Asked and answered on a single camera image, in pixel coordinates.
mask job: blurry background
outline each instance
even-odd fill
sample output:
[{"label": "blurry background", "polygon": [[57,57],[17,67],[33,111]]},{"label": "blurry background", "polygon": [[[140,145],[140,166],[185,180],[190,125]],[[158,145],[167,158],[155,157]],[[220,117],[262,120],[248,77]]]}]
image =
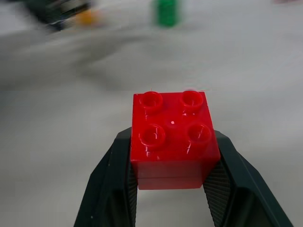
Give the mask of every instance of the blurry background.
[{"label": "blurry background", "polygon": [[[132,95],[205,89],[216,130],[303,226],[303,4],[102,0],[100,28],[47,34],[0,3],[0,225],[71,227],[90,173],[131,126]],[[139,191],[138,227],[213,227],[203,189]]]}]

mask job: white surface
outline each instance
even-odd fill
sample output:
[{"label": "white surface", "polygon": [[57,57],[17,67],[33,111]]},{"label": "white surface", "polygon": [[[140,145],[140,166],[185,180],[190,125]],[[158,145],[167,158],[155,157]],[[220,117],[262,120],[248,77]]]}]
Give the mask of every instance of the white surface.
[{"label": "white surface", "polygon": [[[103,8],[107,28],[0,36],[2,227],[71,227],[89,174],[131,125],[132,94],[151,88],[208,90],[215,128],[303,226],[303,4],[185,9],[168,31],[133,1]],[[203,190],[139,191],[137,227],[153,226],[214,226]]]}]

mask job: green cylinder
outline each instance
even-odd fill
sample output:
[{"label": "green cylinder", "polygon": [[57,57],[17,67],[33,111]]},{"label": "green cylinder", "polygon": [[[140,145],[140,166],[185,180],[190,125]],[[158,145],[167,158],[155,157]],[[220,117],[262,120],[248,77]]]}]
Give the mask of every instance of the green cylinder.
[{"label": "green cylinder", "polygon": [[155,0],[157,24],[173,27],[179,22],[178,0]]}]

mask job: red duplo block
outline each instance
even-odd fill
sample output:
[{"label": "red duplo block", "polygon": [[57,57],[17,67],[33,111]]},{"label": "red duplo block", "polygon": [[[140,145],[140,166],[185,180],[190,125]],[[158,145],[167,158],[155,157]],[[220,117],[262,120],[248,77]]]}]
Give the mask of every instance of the red duplo block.
[{"label": "red duplo block", "polygon": [[139,189],[200,188],[219,160],[204,92],[134,95],[131,163]]}]

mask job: stacked blocks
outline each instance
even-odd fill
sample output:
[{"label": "stacked blocks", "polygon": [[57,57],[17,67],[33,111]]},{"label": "stacked blocks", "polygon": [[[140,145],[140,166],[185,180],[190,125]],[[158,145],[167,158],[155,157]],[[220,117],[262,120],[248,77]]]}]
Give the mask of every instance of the stacked blocks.
[{"label": "stacked blocks", "polygon": [[141,190],[200,188],[220,160],[205,93],[135,94],[130,159]]}]

